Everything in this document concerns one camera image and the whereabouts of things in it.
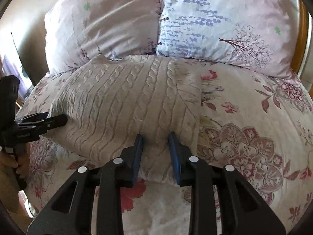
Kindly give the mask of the person's left hand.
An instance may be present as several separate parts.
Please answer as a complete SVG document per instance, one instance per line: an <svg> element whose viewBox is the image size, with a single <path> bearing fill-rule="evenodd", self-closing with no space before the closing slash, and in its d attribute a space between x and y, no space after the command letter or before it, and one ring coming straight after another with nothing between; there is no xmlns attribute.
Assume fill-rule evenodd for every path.
<svg viewBox="0 0 313 235"><path fill-rule="evenodd" d="M1 169L4 168L16 168L16 173L22 179L26 179L29 175L30 165L30 144L25 144L26 152L17 158L17 161L13 156L10 156L1 151Z"/></svg>

